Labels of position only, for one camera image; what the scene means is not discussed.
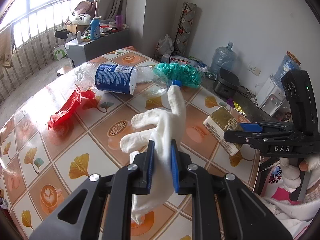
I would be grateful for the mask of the white gloved right hand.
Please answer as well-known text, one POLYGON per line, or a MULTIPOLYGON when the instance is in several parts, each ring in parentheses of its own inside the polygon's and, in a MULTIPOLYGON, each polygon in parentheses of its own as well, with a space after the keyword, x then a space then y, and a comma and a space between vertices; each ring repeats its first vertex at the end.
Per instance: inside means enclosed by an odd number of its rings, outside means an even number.
POLYGON ((289 164, 289 158, 280 158, 282 170, 283 187, 288 192, 295 191, 301 184, 300 173, 310 172, 310 180, 307 189, 310 189, 319 182, 319 153, 314 153, 304 159, 299 167, 289 164))

